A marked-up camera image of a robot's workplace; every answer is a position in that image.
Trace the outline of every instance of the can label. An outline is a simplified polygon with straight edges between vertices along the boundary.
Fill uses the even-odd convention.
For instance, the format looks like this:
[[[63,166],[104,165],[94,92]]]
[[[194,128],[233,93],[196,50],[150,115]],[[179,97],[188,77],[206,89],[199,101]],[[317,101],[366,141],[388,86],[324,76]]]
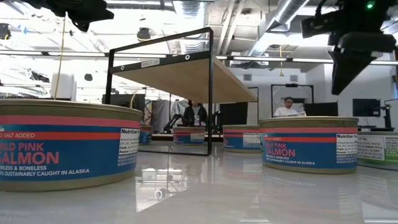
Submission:
[[[231,130],[223,133],[224,147],[228,149],[260,150],[260,134],[258,130]]]
[[[150,144],[152,139],[152,131],[141,130],[139,135],[139,144]]]
[[[379,164],[398,164],[398,136],[358,136],[358,157]]]
[[[0,180],[72,180],[136,167],[140,123],[64,116],[0,116]]]
[[[357,128],[266,128],[263,161],[314,169],[350,169],[358,160]]]
[[[203,144],[205,133],[203,131],[176,132],[173,134],[173,142],[177,144]]]

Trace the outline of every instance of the ceiling light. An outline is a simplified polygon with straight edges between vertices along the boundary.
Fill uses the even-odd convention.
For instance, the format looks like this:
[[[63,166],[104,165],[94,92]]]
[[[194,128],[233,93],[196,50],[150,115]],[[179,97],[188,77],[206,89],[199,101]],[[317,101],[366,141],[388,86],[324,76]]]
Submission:
[[[272,57],[233,57],[233,60],[258,61],[258,62],[285,62],[286,58]]]
[[[117,53],[115,57],[131,57],[131,58],[166,58],[166,55],[161,54],[123,54]]]
[[[371,65],[398,65],[398,61],[372,61]]]
[[[0,50],[2,55],[42,55],[41,52],[29,50]]]
[[[228,57],[227,56],[216,56],[218,60],[226,60]]]
[[[315,58],[293,58],[293,62],[333,63],[333,60],[332,59],[315,59]]]
[[[150,40],[149,28],[148,27],[140,27],[137,33],[137,40],[139,42],[144,42]]]
[[[60,56],[61,52],[49,52],[51,56]],[[95,52],[64,52],[63,56],[77,56],[77,57],[105,57],[104,53]]]

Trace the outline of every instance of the can lid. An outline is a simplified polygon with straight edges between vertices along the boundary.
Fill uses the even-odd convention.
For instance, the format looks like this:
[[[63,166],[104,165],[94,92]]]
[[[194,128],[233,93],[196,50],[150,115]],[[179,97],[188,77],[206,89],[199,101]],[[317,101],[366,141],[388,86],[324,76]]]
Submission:
[[[101,105],[94,103],[80,103],[80,102],[62,101],[62,100],[5,99],[5,100],[0,100],[0,107],[2,106],[54,106],[54,107],[65,107],[65,108],[117,111],[117,112],[132,113],[142,116],[141,111],[125,108],[122,106]]]
[[[358,118],[352,117],[340,117],[340,116],[298,116],[298,117],[283,117],[283,118],[269,118],[261,120],[262,122],[278,122],[278,121],[355,121],[358,122]]]

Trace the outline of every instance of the salmon can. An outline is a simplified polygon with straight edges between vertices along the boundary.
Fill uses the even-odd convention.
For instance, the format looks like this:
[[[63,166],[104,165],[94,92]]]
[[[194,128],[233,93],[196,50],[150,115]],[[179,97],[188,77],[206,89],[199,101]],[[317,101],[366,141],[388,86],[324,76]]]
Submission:
[[[294,172],[347,174],[358,161],[358,119],[288,117],[260,121],[265,166]]]

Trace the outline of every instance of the black equipment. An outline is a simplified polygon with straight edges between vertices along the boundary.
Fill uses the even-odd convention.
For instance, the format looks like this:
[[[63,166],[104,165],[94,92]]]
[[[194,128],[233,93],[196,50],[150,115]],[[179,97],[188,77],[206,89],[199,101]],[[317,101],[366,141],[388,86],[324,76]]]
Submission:
[[[339,95],[373,60],[373,52],[392,52],[396,40],[380,31],[387,11],[396,0],[337,0],[337,11],[321,14],[327,0],[318,5],[315,16],[301,23],[303,38],[331,33],[328,45],[333,64],[331,93]]]
[[[248,103],[222,103],[218,117],[220,125],[247,124]]]
[[[22,0],[36,9],[50,9],[56,16],[68,17],[79,30],[87,32],[91,22],[113,19],[103,0]]]
[[[306,103],[304,110],[307,116],[338,116],[338,103]]]
[[[112,94],[111,105],[130,108],[130,102],[133,94]],[[102,104],[105,102],[105,95],[102,96]],[[132,101],[132,108],[145,113],[145,94],[136,94]]]
[[[381,103],[379,99],[353,99],[353,116],[380,117]]]
[[[182,115],[180,114],[175,114],[172,119],[166,124],[166,126],[163,128],[163,132],[165,134],[171,134],[172,129],[174,124],[178,121],[178,119],[181,119],[184,123],[189,124],[190,127],[195,127],[193,124],[190,124]]]
[[[221,112],[216,111],[213,113],[213,134],[223,133],[223,126],[221,125]]]

